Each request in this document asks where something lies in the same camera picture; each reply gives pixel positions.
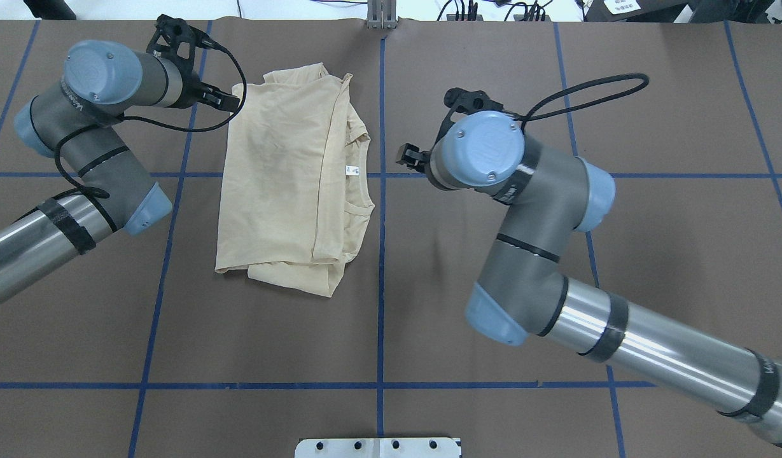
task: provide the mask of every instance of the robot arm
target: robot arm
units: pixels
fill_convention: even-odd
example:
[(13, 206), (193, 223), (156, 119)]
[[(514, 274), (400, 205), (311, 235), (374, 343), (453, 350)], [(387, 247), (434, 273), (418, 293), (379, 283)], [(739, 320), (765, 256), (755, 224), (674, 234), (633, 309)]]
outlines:
[[(522, 134), (518, 116), (481, 91), (450, 90), (445, 104), (431, 151), (403, 145), (398, 163), (437, 188), (473, 188), (510, 206), (467, 305), (470, 325), (507, 345), (537, 334), (643, 374), (782, 447), (782, 361), (557, 271), (571, 232), (594, 229), (611, 209), (611, 175)], [(452, 123), (453, 112), (469, 116)]]
[[(113, 41), (75, 44), (59, 83), (15, 116), (21, 140), (53, 158), (63, 174), (60, 159), (65, 159), (83, 184), (64, 174), (74, 190), (45, 200), (0, 232), (0, 303), (113, 232), (137, 235), (172, 210), (167, 195), (111, 127), (140, 119), (124, 116), (127, 108), (187, 108), (202, 102), (233, 112), (228, 119), (239, 112), (238, 98), (193, 72), (196, 47), (228, 51), (178, 18), (162, 15), (156, 28), (146, 53)], [(189, 47), (187, 58), (178, 55), (180, 46)]]

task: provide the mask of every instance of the white paper label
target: white paper label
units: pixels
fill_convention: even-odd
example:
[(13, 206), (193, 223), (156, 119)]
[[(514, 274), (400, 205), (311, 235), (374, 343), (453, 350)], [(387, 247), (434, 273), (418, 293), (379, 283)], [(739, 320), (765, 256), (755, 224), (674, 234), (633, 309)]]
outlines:
[(606, 8), (608, 8), (608, 11), (611, 11), (612, 15), (621, 15), (641, 9), (637, 4), (637, 0), (604, 0), (604, 3), (606, 3)]

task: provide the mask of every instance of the beige shirt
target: beige shirt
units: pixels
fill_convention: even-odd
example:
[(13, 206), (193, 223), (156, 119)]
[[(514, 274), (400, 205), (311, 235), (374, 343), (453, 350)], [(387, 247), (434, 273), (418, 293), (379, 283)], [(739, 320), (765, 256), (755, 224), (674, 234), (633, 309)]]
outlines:
[(246, 269), (258, 281), (332, 296), (374, 209), (370, 137), (350, 103), (351, 78), (313, 64), (248, 85), (228, 128), (216, 272)]

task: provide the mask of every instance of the brown table surface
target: brown table surface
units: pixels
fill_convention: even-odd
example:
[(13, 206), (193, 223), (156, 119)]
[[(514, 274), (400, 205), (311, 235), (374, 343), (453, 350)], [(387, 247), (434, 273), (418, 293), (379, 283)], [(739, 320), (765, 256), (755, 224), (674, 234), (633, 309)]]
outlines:
[[(523, 113), (564, 85), (647, 73), (637, 95), (529, 125), (617, 178), (614, 209), (574, 235), (562, 270), (782, 357), (782, 26), (195, 25), (254, 83), (316, 62), (353, 73), (377, 204), (362, 252), (332, 299), (213, 273), (225, 130), (120, 125), (176, 211), (1, 305), (0, 456), (280, 458), (301, 438), (378, 434), (460, 437), (466, 457), (782, 456), (629, 371), (473, 331), (464, 305), (505, 209), (394, 164), (403, 142), (432, 142), (451, 87)], [(76, 41), (143, 50), (152, 32), (0, 21), (0, 228), (67, 188), (18, 140), (15, 113), (54, 84)], [(225, 59), (207, 55), (205, 81), (237, 81)], [(181, 125), (191, 114), (134, 112)], [(201, 107), (195, 125), (220, 116)]]

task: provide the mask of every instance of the blue joint cap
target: blue joint cap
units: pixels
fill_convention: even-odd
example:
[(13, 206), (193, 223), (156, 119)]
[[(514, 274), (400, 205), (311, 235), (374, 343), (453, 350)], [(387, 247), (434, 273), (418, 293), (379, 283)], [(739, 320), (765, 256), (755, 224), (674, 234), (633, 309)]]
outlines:
[(65, 81), (86, 101), (112, 105), (131, 98), (143, 70), (134, 52), (114, 41), (85, 40), (68, 50)]
[(473, 285), (473, 293), (464, 316), (470, 326), (493, 341), (518, 346), (529, 336), (478, 283)]
[(32, 101), (25, 104), (23, 108), (20, 108), (18, 114), (15, 115), (15, 132), (18, 137), (26, 143), (27, 147), (37, 151), (41, 156), (54, 157), (54, 151), (51, 150), (43, 140), (39, 138), (37, 130), (34, 128), (32, 122)]
[(614, 204), (614, 196), (617, 194), (617, 185), (614, 183), (614, 177), (608, 172), (582, 160), (586, 168), (586, 175), (589, 177), (589, 203), (586, 205), (586, 212), (580, 224), (575, 227), (577, 232), (588, 232), (597, 227), (603, 217), (611, 210)]
[(125, 231), (130, 235), (139, 235), (172, 210), (173, 204), (156, 182), (125, 224)]
[(508, 179), (522, 157), (524, 134), (504, 113), (473, 113), (460, 119), (444, 136), (444, 168), (472, 188)]

